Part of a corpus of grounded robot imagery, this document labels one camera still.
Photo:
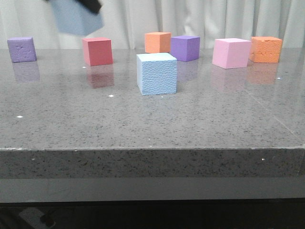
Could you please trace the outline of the black gripper finger block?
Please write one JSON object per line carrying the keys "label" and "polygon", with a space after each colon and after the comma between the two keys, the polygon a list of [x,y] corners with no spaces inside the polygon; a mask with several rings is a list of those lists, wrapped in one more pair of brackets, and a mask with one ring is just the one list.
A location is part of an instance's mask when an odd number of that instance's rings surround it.
{"label": "black gripper finger block", "polygon": [[82,6],[94,14],[98,14],[102,8],[99,0],[77,0]]}

